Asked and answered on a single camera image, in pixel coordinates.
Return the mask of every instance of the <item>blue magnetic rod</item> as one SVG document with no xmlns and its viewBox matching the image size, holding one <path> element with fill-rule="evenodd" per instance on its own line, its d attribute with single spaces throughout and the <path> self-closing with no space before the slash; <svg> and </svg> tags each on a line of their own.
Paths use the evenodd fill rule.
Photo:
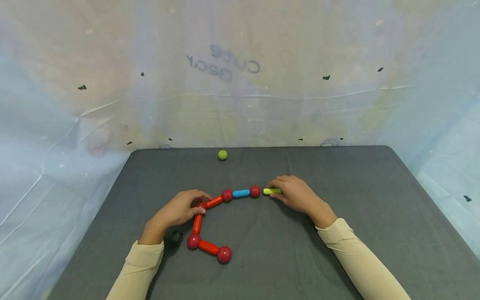
<svg viewBox="0 0 480 300">
<path fill-rule="evenodd" d="M 232 194 L 233 194 L 233 198 L 246 197 L 250 195 L 250 190 L 234 191 Z"/>
</svg>

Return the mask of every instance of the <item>hand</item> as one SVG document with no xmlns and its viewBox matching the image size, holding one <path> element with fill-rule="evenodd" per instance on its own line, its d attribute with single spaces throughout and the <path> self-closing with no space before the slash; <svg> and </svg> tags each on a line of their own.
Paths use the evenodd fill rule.
<svg viewBox="0 0 480 300">
<path fill-rule="evenodd" d="M 193 201 L 204 202 L 205 198 L 212 199 L 209 194 L 199 190 L 179 192 L 147 222 L 138 244 L 158 245 L 169 227 L 183 224 L 194 215 L 203 215 L 205 213 L 203 208 L 191 205 Z"/>
<path fill-rule="evenodd" d="M 330 206 L 320 199 L 303 180 L 293 175 L 277 176 L 267 187 L 281 189 L 282 194 L 271 194 L 270 197 L 280 200 L 295 211 L 307 214 L 319 228 L 326 228 L 337 219 Z"/>
</svg>

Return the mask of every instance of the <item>wall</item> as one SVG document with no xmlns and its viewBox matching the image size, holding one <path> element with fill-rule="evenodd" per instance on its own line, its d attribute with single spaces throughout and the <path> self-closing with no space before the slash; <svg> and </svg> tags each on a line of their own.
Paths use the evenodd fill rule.
<svg viewBox="0 0 480 300">
<path fill-rule="evenodd" d="M 0 2 L 0 300 L 48 294 L 142 148 L 385 144 L 480 256 L 479 15 L 474 0 Z"/>
</svg>

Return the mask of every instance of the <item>gray table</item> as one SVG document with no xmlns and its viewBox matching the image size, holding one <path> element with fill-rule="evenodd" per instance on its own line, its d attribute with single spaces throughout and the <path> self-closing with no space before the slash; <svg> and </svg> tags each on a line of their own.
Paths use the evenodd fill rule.
<svg viewBox="0 0 480 300">
<path fill-rule="evenodd" d="M 140 150 L 132 153 L 49 299 L 104 299 L 148 219 L 178 191 L 264 187 L 295 174 L 329 202 L 413 299 L 480 297 L 480 264 L 388 147 Z M 166 251 L 150 299 L 361 299 L 302 214 L 261 196 L 207 212 L 202 238 L 232 260 Z"/>
</svg>

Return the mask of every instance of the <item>green ball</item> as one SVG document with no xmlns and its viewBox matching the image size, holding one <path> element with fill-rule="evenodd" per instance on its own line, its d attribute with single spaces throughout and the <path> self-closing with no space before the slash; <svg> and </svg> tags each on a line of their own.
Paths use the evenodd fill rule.
<svg viewBox="0 0 480 300">
<path fill-rule="evenodd" d="M 228 153 L 225 150 L 220 150 L 218 152 L 218 159 L 225 160 L 228 157 Z"/>
</svg>

